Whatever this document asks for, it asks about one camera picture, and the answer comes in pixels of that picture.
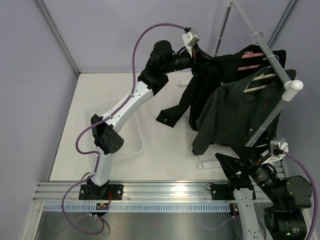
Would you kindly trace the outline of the black shirt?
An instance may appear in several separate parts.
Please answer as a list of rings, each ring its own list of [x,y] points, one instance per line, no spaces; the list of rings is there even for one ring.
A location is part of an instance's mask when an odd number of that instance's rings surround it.
[[[198,76],[193,76],[184,90],[179,103],[160,111],[156,121],[173,128],[184,113],[189,110],[188,124],[197,131],[196,120],[199,118],[209,96],[221,85],[239,81],[256,71],[270,66],[266,55],[259,67],[239,71],[239,63],[245,47],[237,53],[214,57],[214,65]]]

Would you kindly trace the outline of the pink hanger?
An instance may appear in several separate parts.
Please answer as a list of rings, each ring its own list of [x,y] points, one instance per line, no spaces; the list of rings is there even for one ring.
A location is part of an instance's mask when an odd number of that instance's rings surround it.
[[[262,63],[264,56],[264,52],[257,43],[248,46],[240,58],[238,70],[245,71],[258,68]]]

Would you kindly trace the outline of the dark striped shirt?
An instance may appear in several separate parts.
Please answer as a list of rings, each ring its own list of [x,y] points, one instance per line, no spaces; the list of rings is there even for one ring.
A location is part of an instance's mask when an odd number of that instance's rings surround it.
[[[254,94],[245,89],[254,77],[269,72],[268,68],[241,80],[218,87],[207,99],[196,120],[197,135],[192,143],[192,153],[203,155],[209,145],[224,147],[245,146],[266,120],[281,99],[283,82],[270,77],[270,82]]]

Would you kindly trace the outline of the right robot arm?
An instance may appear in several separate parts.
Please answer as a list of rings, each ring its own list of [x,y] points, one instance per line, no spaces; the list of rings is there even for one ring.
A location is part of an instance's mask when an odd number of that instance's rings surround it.
[[[274,240],[309,240],[313,235],[319,203],[315,183],[307,169],[300,175],[280,179],[263,154],[252,147],[233,147],[238,157],[216,153],[227,178],[225,185],[211,187],[213,199],[235,199],[245,240],[261,240],[259,221],[253,201],[255,183],[272,202],[264,210],[265,227]]]

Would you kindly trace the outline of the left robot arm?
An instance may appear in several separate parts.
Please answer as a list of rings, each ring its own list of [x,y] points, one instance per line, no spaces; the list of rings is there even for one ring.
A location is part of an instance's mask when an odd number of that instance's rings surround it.
[[[94,145],[98,148],[98,159],[92,175],[84,180],[80,187],[80,200],[122,199],[120,186],[110,184],[113,155],[124,145],[124,139],[119,135],[121,128],[145,102],[168,83],[169,73],[191,69],[193,77],[179,103],[162,110],[158,115],[161,123],[173,127],[191,106],[201,71],[213,60],[214,58],[202,51],[197,44],[190,50],[183,47],[174,52],[167,40],[155,43],[145,69],[139,76],[134,77],[130,92],[107,113],[102,116],[94,114],[90,119]]]

